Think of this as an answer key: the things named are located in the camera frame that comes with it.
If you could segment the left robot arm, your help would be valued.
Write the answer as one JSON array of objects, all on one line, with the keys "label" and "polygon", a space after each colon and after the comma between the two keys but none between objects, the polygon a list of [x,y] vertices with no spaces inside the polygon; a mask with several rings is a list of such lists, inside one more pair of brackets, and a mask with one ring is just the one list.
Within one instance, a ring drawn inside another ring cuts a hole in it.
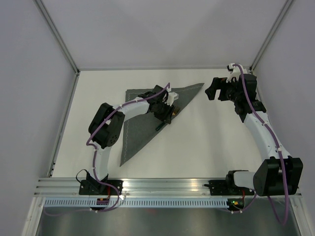
[{"label": "left robot arm", "polygon": [[103,103],[94,116],[88,132],[86,145],[93,146],[94,156],[90,175],[93,180],[90,189],[101,195],[107,190],[108,160],[111,147],[117,142],[123,124],[131,118],[152,113],[158,120],[171,123],[175,110],[174,101],[179,98],[170,84],[162,88],[158,85],[152,91],[138,95],[135,99],[121,105],[111,106]]}]

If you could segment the grey cloth napkin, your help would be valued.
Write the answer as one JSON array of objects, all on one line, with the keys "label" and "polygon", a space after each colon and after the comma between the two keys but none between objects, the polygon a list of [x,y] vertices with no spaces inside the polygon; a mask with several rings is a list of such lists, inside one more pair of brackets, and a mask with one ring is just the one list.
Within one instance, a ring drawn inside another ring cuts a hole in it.
[{"label": "grey cloth napkin", "polygon": [[[174,101],[175,118],[200,92],[203,83],[190,85],[183,88],[173,88],[172,91],[179,95]],[[146,113],[131,118],[124,122],[123,148],[120,165],[123,165],[148,144],[166,124],[157,119],[153,113]]]}]

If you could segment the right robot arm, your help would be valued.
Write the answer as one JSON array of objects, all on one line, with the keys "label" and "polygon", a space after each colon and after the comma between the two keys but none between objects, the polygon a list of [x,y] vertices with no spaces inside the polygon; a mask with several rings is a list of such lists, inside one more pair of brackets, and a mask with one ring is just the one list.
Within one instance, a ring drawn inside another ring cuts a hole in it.
[{"label": "right robot arm", "polygon": [[255,190],[259,196],[294,195],[303,170],[302,160],[293,158],[278,141],[266,109],[256,97],[256,87],[256,76],[245,74],[243,77],[233,77],[231,81],[214,77],[205,90],[209,100],[214,100],[219,90],[220,101],[234,103],[236,114],[252,134],[262,158],[256,172],[229,171],[224,187],[230,194],[247,188]]}]

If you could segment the gold fork green handle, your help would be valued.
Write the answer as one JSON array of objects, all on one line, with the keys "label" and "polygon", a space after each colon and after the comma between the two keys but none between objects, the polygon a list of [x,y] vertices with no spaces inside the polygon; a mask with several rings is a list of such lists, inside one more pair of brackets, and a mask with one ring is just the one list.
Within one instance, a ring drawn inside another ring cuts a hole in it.
[{"label": "gold fork green handle", "polygon": [[160,131],[164,126],[166,126],[168,124],[167,122],[171,121],[179,113],[180,109],[181,109],[180,107],[174,107],[172,115],[170,117],[168,117],[166,120],[164,120],[162,123],[160,123],[156,127],[155,131]]}]

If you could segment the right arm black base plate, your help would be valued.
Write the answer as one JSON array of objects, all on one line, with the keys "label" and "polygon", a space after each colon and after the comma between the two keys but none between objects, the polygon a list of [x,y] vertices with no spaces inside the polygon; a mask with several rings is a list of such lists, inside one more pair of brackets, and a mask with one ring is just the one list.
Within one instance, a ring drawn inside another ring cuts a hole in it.
[{"label": "right arm black base plate", "polygon": [[253,196],[254,191],[244,187],[237,187],[228,184],[226,180],[215,179],[209,180],[203,185],[210,191],[211,196]]}]

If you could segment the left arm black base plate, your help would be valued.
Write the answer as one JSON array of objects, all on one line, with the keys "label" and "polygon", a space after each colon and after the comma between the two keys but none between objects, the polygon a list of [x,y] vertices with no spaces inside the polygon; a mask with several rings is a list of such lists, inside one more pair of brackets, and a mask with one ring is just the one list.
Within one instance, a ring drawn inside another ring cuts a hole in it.
[{"label": "left arm black base plate", "polygon": [[[107,181],[108,184],[117,188],[119,194],[122,193],[123,181],[118,179],[110,179]],[[116,190],[108,185],[100,184],[95,179],[82,180],[79,188],[79,195],[82,196],[117,196]]]}]

